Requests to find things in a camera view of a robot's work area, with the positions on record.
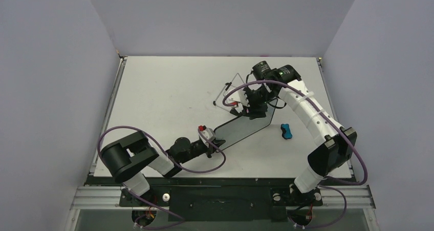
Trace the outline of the small black-framed whiteboard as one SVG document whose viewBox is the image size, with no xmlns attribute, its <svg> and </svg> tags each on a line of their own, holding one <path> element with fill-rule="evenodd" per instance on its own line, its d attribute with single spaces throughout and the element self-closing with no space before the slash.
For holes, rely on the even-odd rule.
<svg viewBox="0 0 434 231">
<path fill-rule="evenodd" d="M 217 126 L 214 129 L 216 139 L 225 141 L 219 148 L 224 150 L 269 126 L 275 112 L 274 106 L 277 103 L 278 101 L 275 99 L 268 104 L 268 110 L 264 118 L 250 120 L 249 117 L 240 116 Z"/>
</svg>

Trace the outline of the blue whiteboard eraser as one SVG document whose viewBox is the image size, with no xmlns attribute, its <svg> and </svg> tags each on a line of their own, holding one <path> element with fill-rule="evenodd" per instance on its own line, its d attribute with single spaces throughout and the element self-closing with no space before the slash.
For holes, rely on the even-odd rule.
<svg viewBox="0 0 434 231">
<path fill-rule="evenodd" d="M 282 123 L 280 125 L 280 129 L 281 129 L 281 136 L 283 139 L 288 140 L 288 139 L 292 139 L 293 135 L 290 129 L 290 126 L 288 123 Z"/>
</svg>

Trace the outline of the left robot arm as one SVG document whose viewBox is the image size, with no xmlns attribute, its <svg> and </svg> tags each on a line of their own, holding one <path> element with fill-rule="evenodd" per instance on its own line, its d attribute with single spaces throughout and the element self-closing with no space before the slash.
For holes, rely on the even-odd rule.
<svg viewBox="0 0 434 231">
<path fill-rule="evenodd" d="M 144 174 L 150 167 L 165 178 L 171 178 L 182 171 L 180 165 L 205 154 L 211 157 L 216 148 L 226 143 L 217 139 L 213 130 L 201 128 L 199 139 L 191 142 L 180 137 L 167 150 L 154 148 L 144 132 L 137 131 L 100 149 L 99 156 L 116 183 L 122 183 L 133 192 L 133 199 L 139 205 L 147 205 L 155 194 Z"/>
</svg>

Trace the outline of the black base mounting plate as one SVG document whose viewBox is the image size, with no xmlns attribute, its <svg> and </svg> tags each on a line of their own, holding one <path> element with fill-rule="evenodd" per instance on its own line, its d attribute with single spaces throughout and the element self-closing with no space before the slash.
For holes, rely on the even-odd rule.
<svg viewBox="0 0 434 231">
<path fill-rule="evenodd" d="M 342 188 L 326 185 L 307 194 L 295 190 L 289 179 L 248 178 L 149 178 L 150 191 L 137 199 L 121 189 L 117 204 L 131 207 L 132 220 L 150 225 L 159 215 L 156 207 L 171 212 L 169 222 L 243 222 L 287 219 L 307 224 L 313 219 L 314 207 L 325 207 L 328 194 L 348 205 Z"/>
</svg>

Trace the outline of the aluminium frame rail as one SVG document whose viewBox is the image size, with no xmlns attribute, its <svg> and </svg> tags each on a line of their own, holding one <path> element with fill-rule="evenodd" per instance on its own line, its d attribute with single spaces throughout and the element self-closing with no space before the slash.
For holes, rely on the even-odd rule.
<svg viewBox="0 0 434 231">
<path fill-rule="evenodd" d="M 144 206 L 121 206 L 121 187 L 119 186 L 83 186 L 75 193 L 71 209 L 131 209 L 142 210 Z M 322 208 L 337 209 L 343 207 L 341 191 L 347 201 L 347 208 L 375 209 L 374 199 L 366 186 L 333 186 L 332 189 L 321 188 Z"/>
</svg>

